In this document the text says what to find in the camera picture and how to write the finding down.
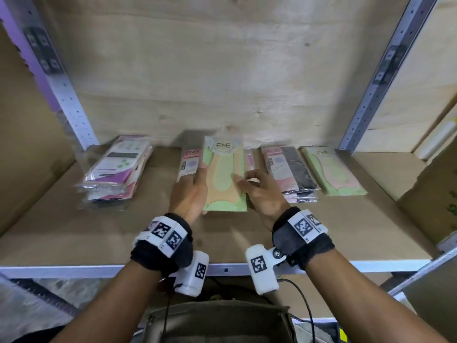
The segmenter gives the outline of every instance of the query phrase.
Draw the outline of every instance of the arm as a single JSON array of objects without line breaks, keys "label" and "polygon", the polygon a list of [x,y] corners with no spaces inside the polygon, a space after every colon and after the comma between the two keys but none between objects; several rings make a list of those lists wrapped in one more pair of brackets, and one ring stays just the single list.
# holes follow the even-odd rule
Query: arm
[{"label": "arm", "polygon": [[[169,212],[184,219],[183,224],[188,224],[185,227],[188,230],[187,237],[191,236],[190,225],[202,213],[205,205],[206,174],[206,166],[202,163],[195,176],[181,177],[171,193]],[[140,241],[135,246],[131,258],[111,283],[52,343],[130,342],[159,281],[178,270],[173,258],[168,259],[146,241]],[[191,261],[192,251],[187,265]]]},{"label": "arm", "polygon": [[[234,180],[238,188],[249,195],[264,225],[269,230],[274,230],[277,225],[275,222],[279,219],[284,220],[290,205],[279,191],[276,181],[266,173],[253,170],[246,173],[246,177],[259,179],[259,187],[239,176]],[[352,266],[334,249],[328,236],[325,235],[320,241],[315,241],[325,243],[325,240],[328,241],[327,245],[321,244],[316,248],[320,250],[320,254],[312,252],[314,241],[303,247],[307,249],[299,249],[297,255],[303,258],[298,260],[298,263],[306,270],[352,342],[447,342],[420,317]]]}]

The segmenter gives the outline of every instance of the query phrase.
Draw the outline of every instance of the person's left hand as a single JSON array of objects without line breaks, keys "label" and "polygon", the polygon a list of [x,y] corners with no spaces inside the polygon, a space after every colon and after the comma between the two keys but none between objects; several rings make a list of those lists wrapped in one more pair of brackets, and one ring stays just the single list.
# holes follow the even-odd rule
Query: person's left hand
[{"label": "person's left hand", "polygon": [[190,226],[195,223],[205,207],[208,194],[207,173],[208,167],[200,160],[197,173],[182,176],[171,191],[169,212],[179,215]]}]

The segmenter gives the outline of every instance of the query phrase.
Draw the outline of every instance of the wooden shelf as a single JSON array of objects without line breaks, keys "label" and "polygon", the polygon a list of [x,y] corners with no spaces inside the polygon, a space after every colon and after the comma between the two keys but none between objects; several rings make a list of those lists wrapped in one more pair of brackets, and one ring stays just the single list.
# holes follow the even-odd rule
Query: wooden shelf
[{"label": "wooden shelf", "polygon": [[[72,185],[82,172],[74,165],[0,238],[0,266],[124,264],[134,237],[167,211],[179,161],[180,149],[156,148],[125,211],[79,209],[82,195]],[[353,158],[345,161],[369,194],[321,195],[319,202],[300,207],[310,209],[328,227],[336,247],[350,261],[427,263],[436,249]],[[209,212],[193,226],[193,236],[194,248],[208,253],[211,263],[244,263],[247,247],[256,243],[271,247],[271,232],[252,210]]]}]

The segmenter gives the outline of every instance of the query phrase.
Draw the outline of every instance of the yellow tag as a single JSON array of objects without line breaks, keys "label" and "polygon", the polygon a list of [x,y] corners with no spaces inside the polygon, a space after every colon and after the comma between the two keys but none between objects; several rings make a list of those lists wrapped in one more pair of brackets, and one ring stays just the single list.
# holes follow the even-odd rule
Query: yellow tag
[{"label": "yellow tag", "polygon": [[343,342],[347,342],[347,336],[346,334],[344,333],[343,329],[340,328],[340,339],[343,341]]}]

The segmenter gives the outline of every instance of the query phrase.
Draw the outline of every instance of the forearm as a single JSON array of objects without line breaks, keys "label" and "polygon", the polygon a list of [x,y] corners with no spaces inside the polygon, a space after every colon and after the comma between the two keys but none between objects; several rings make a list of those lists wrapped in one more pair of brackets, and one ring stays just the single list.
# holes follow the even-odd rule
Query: forearm
[{"label": "forearm", "polygon": [[354,343],[447,342],[336,249],[314,256],[306,273]]},{"label": "forearm", "polygon": [[129,342],[161,278],[129,261],[52,343]]}]

